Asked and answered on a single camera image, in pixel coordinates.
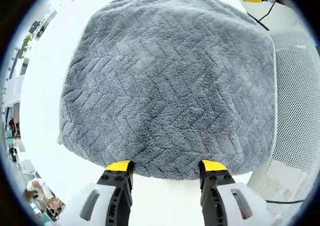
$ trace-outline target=white mesh surface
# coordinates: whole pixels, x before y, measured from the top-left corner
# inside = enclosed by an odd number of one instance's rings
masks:
[[[278,124],[269,162],[248,186],[266,200],[305,199],[320,167],[320,58],[302,32],[273,33],[276,51]],[[275,218],[289,219],[298,204],[271,204]]]

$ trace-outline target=person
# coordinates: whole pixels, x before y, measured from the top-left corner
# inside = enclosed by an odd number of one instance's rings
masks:
[[[12,136],[13,137],[18,137],[20,136],[20,120],[19,120],[19,116],[17,116],[16,118],[13,118],[9,121],[8,123],[10,129],[12,130]]]
[[[30,201],[32,198],[42,198],[45,203],[49,202],[49,199],[53,198],[53,194],[45,185],[41,178],[34,178],[26,184],[26,188],[22,193],[22,197],[25,201]]]

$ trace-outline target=screw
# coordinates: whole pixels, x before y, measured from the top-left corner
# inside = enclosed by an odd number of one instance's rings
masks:
[[[122,181],[124,178],[123,177],[121,177],[121,176],[117,176],[117,177],[115,177],[115,181]]]
[[[230,176],[230,174],[226,174],[225,176],[224,176],[224,179],[230,179],[231,178],[231,176]]]
[[[210,181],[216,181],[216,179],[217,179],[216,176],[210,176],[210,177],[209,177],[209,180],[210,180]]]

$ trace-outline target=gray towel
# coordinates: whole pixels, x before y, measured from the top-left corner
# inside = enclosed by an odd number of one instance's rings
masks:
[[[195,179],[198,162],[257,169],[275,139],[274,47],[217,0],[116,0],[90,19],[60,106],[67,149],[101,166]]]

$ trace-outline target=fleece blanket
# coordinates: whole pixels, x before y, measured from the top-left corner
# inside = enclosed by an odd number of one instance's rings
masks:
[[[195,179],[201,159],[257,169],[275,140],[274,46],[217,0],[115,0],[90,19],[69,66],[60,130],[101,166]]]

